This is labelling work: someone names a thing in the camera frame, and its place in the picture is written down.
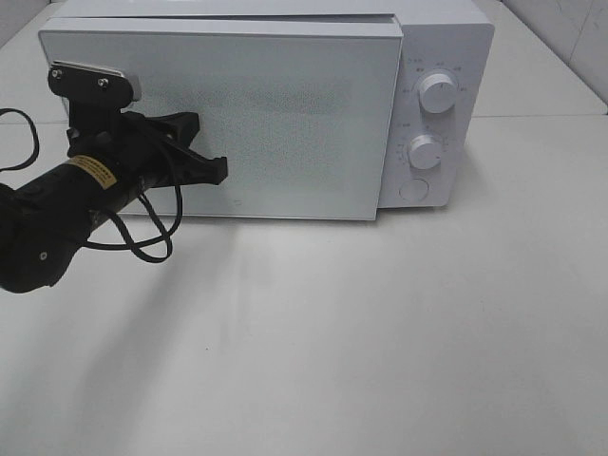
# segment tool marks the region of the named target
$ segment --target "black cable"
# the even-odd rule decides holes
[[[38,131],[36,130],[36,125],[34,124],[31,117],[28,114],[26,114],[25,112],[20,111],[19,109],[12,109],[12,108],[0,109],[0,117],[4,116],[5,114],[9,114],[10,112],[19,114],[21,117],[23,117],[28,122],[29,130],[31,131],[31,137],[34,141],[34,150],[31,153],[31,155],[29,156],[29,158],[27,160],[25,160],[23,163],[16,164],[14,166],[9,166],[8,168],[0,168],[0,173],[2,171],[18,171],[20,169],[26,169],[28,166],[30,166],[34,162],[36,162],[36,160],[38,159],[38,156],[40,155],[40,140],[38,139]]]
[[[154,211],[154,208],[152,207],[152,204],[150,204],[148,198],[144,194],[141,194],[138,196],[138,200],[143,204],[143,207],[145,207],[146,211],[148,212],[148,215],[161,232],[162,240],[164,240],[167,247],[167,253],[165,256],[151,256],[144,252],[141,248],[137,247],[136,242],[133,240],[133,237],[129,233],[128,228],[124,224],[124,221],[118,216],[118,214],[106,209],[102,209],[100,212],[102,212],[110,220],[112,220],[114,225],[116,225],[116,228],[118,228],[118,231],[121,233],[121,236],[124,239],[124,244],[137,258],[142,259],[143,261],[147,261],[148,263],[162,263],[166,261],[169,257],[171,257],[171,254],[173,253],[173,242],[171,240],[171,236],[169,236],[169,234],[167,233],[166,228],[162,224],[159,216]]]

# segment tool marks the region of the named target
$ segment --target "power knob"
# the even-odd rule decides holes
[[[441,162],[444,148],[441,142],[431,135],[421,135],[409,143],[409,163],[416,169],[430,169]]]
[[[420,105],[430,114],[441,114],[456,104],[458,83],[445,70],[435,71],[425,76],[418,86]]]

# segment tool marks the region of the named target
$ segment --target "screw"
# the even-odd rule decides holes
[[[106,89],[110,86],[110,82],[106,78],[101,78],[97,80],[97,85],[102,89]]]

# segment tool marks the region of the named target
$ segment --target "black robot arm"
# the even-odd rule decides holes
[[[200,130],[196,113],[161,118],[122,113],[137,96],[137,88],[122,73],[57,63],[48,82],[53,93],[69,100],[69,160],[16,190],[0,184],[0,286],[14,293],[57,283],[81,247],[131,250],[161,262],[170,256],[170,237],[180,224],[181,185],[218,185],[228,174],[225,158],[208,160],[189,149]],[[32,158],[6,170],[35,160],[37,137],[30,126],[36,145]],[[178,205],[169,229],[144,195],[149,188],[165,186],[175,187]],[[159,237],[135,242],[128,234],[117,213],[134,199],[150,213]],[[91,233],[109,219],[125,244],[89,242]],[[159,241],[167,243],[166,257],[141,250]]]

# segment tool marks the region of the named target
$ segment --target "white microwave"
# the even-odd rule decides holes
[[[40,40],[137,75],[132,110],[199,114],[192,148],[229,176],[184,214],[375,219],[447,204],[493,32],[470,0],[69,0]]]

